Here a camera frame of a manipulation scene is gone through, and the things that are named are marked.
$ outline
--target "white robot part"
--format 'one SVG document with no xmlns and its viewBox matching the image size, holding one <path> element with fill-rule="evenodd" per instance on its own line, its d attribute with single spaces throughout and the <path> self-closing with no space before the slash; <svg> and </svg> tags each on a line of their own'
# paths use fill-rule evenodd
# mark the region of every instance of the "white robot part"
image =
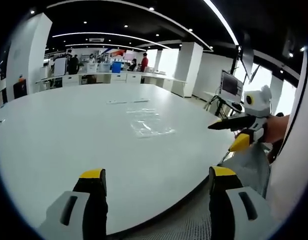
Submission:
<svg viewBox="0 0 308 240">
<path fill-rule="evenodd" d="M 271 92 L 267 85 L 260 91 L 245 92 L 244 107 L 245 114 L 265 118 L 270 115 Z"/>
</svg>

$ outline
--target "red shirt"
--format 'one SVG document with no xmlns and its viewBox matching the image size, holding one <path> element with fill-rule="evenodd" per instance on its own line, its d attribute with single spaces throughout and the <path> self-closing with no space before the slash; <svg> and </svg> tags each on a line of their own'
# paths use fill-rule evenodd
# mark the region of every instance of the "red shirt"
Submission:
<svg viewBox="0 0 308 240">
<path fill-rule="evenodd" d="M 140 68 L 140 71 L 144 72 L 145 71 L 145 67 L 147 67 L 147 65 L 148 65 L 148 58 L 144 57 L 143 60 L 142 60 L 142 66 Z"/>
</svg>

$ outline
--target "person in red shirt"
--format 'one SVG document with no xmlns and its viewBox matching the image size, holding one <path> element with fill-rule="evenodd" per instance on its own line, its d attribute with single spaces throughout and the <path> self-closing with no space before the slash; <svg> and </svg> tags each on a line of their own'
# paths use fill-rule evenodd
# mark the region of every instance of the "person in red shirt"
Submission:
<svg viewBox="0 0 308 240">
<path fill-rule="evenodd" d="M 143 60 L 142 60 L 141 67 L 140 67 L 140 71 L 141 71 L 141 72 L 144 72 L 144 71 L 145 71 L 145 68 L 148 66 L 147 53 L 144 52 L 143 56 L 144 56 L 144 58 L 143 58 Z"/>
</svg>

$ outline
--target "white desk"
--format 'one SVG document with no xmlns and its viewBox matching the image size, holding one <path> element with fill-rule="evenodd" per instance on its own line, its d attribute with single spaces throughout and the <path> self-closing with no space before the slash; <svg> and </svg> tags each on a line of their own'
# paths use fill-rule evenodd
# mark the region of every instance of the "white desk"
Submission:
<svg viewBox="0 0 308 240">
<path fill-rule="evenodd" d="M 107 101 L 148 102 L 107 104 Z M 175 133 L 139 138 L 129 110 L 154 109 Z M 0 108 L 0 173 L 33 227 L 81 173 L 106 169 L 107 233 L 167 210 L 219 163 L 233 133 L 207 129 L 218 118 L 151 84 L 93 84 L 31 94 Z"/>
<path fill-rule="evenodd" d="M 170 92 L 174 92 L 180 96 L 184 96 L 184 87 L 186 82 L 185 81 L 180 81 L 175 79 L 172 76 L 167 76 L 167 75 L 162 75 L 162 74 L 157 74 L 157 73 L 150 73 L 150 72 L 139 72 L 139 71 L 121 71 L 120 73 L 112 73 L 112 72 L 94 72 L 94 73 L 86 73 L 86 72 L 82 72 L 82 73 L 78 73 L 78 74 L 74 74 L 74 75 L 62 75 L 62 76 L 53 76 L 53 77 L 49 77 L 49 78 L 45 78 L 45 79 L 41 79 L 39 81 L 36 82 L 36 84 L 39 84 L 40 82 L 45 82 L 48 80 L 52 80 L 52 79 L 56 79 L 56 78 L 63 78 L 66 77 L 66 79 L 68 77 L 72 77 L 72 79 L 76 80 L 77 77 L 80 76 L 85 76 L 85 75 L 97 75 L 97 76 L 101 76 L 101 75 L 110 75 L 111 78 L 112 76 L 120 76 L 120 75 L 133 75 L 133 76 L 140 76 L 142 78 L 145 78 L 145 83 L 146 84 L 154 84 L 157 85 L 163 89 L 166 89 Z"/>
</svg>

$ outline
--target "window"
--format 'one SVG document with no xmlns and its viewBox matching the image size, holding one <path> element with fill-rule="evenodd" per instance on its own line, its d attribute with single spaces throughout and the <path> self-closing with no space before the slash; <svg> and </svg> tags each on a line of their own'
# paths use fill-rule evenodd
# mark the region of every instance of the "window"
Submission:
<svg viewBox="0 0 308 240">
<path fill-rule="evenodd" d="M 174 76 L 178 60 L 179 49 L 163 49 L 158 70 L 168 76 Z"/>
<path fill-rule="evenodd" d="M 252 73 L 257 69 L 257 66 L 258 66 L 257 64 L 253 64 Z M 234 76 L 241 82 L 244 82 L 245 74 L 246 72 L 244 66 L 242 62 L 239 61 L 237 64 L 237 69 L 234 72 Z M 265 85 L 270 87 L 271 80 L 272 80 L 272 72 L 262 66 L 259 66 L 257 73 L 251 84 L 249 84 L 249 79 L 246 78 L 243 87 L 242 100 L 244 99 L 244 92 L 261 90 L 261 88 Z"/>
<path fill-rule="evenodd" d="M 153 68 L 155 67 L 157 49 L 147 50 L 148 66 Z"/>
<path fill-rule="evenodd" d="M 283 113 L 285 116 L 292 112 L 296 88 L 284 80 L 275 114 Z"/>
</svg>

